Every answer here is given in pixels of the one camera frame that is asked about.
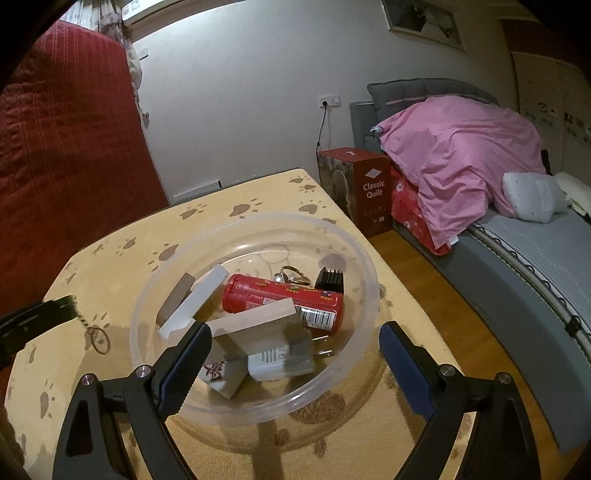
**pink blanket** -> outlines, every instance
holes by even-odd
[[[501,187],[509,171],[545,173],[531,122],[507,108],[447,95],[379,124],[382,148],[418,187],[435,248],[481,218],[490,203],[514,217]]]

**red box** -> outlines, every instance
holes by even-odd
[[[367,236],[392,228],[390,158],[358,148],[318,154],[320,184]]]

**white pillow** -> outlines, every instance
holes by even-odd
[[[554,177],[540,173],[505,173],[503,194],[515,216],[530,222],[547,223],[568,207],[566,195]]]
[[[554,178],[560,188],[563,189],[566,192],[566,195],[568,195],[573,201],[574,209],[579,212],[584,210],[584,212],[580,212],[583,213],[583,215],[585,213],[591,215],[591,187],[563,171],[558,172]]]

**picture frame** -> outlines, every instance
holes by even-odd
[[[450,7],[427,0],[381,0],[391,31],[399,31],[465,50]]]

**gray pillow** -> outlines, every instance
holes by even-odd
[[[507,202],[521,220],[548,223],[555,213],[567,211],[566,195],[554,177],[540,173],[505,173],[502,184]]]
[[[469,83],[452,79],[412,79],[370,83],[368,92],[374,100],[379,122],[433,96],[459,95],[482,103],[498,105],[496,98],[490,93]]]

